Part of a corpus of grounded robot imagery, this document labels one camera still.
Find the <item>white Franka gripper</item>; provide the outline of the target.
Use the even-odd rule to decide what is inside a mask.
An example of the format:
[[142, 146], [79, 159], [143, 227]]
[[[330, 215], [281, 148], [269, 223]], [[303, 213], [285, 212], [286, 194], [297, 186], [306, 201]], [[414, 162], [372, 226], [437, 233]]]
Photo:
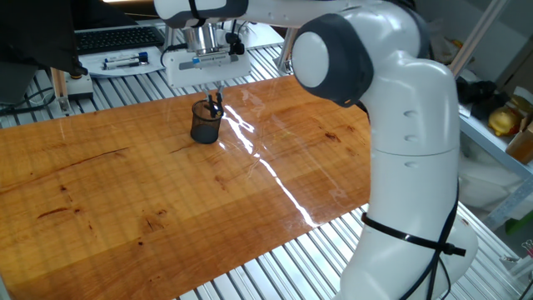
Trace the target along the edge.
[[[169, 46], [161, 56], [166, 69], [167, 82], [172, 88], [184, 88], [205, 83], [221, 82], [245, 77], [251, 72], [247, 52], [230, 54], [230, 48], [217, 41], [189, 40], [184, 44]], [[223, 112], [224, 85], [219, 84], [216, 92], [218, 112]], [[214, 113], [214, 103], [206, 85], [202, 86], [206, 95], [205, 108]]]

